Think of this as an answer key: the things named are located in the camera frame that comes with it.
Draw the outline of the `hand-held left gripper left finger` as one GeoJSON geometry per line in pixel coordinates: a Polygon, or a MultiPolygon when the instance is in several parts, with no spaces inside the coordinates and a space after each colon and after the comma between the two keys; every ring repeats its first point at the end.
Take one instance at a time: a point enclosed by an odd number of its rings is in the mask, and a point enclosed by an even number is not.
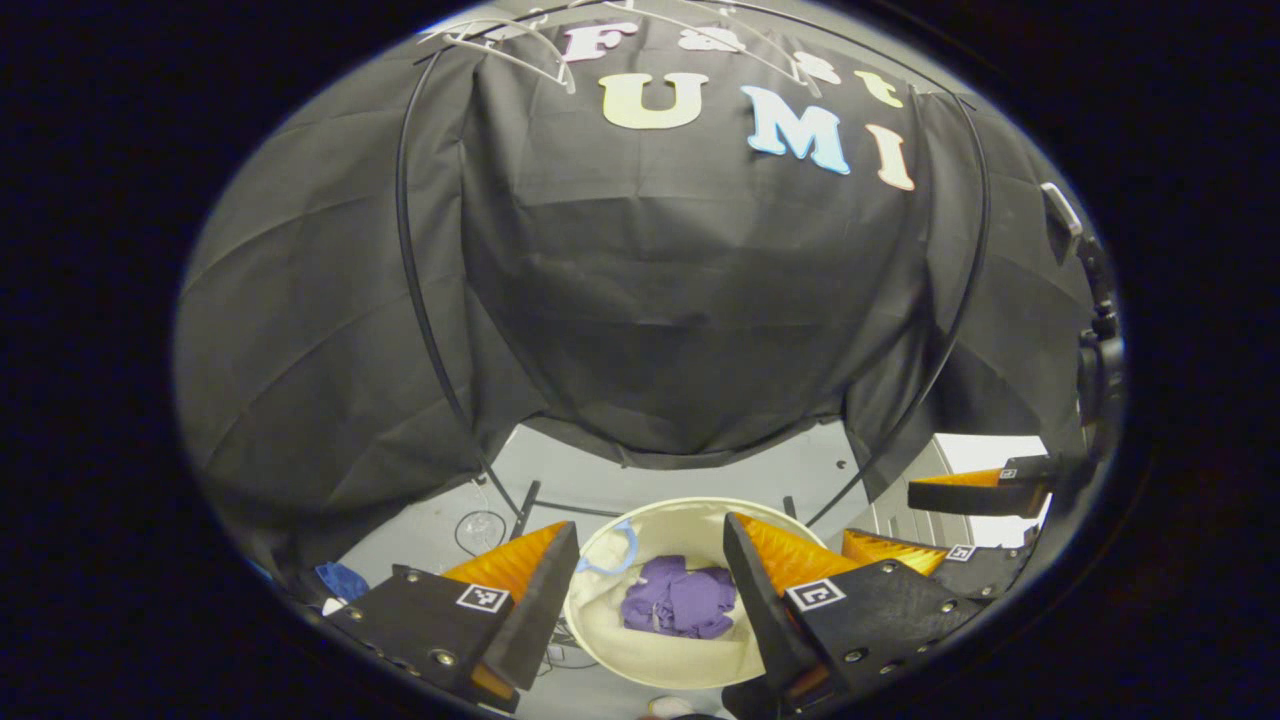
{"type": "Polygon", "coordinates": [[[396,565],[325,624],[431,692],[512,712],[538,678],[579,560],[575,523],[553,523],[443,574],[396,565]]]}

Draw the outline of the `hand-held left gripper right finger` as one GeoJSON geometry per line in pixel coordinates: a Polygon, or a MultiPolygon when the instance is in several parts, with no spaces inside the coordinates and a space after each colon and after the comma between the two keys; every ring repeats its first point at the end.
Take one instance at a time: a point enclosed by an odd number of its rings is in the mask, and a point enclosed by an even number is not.
{"type": "Polygon", "coordinates": [[[730,512],[723,551],[763,674],[727,685],[735,714],[833,714],[884,693],[938,657],[979,612],[900,559],[863,561],[730,512]]]}

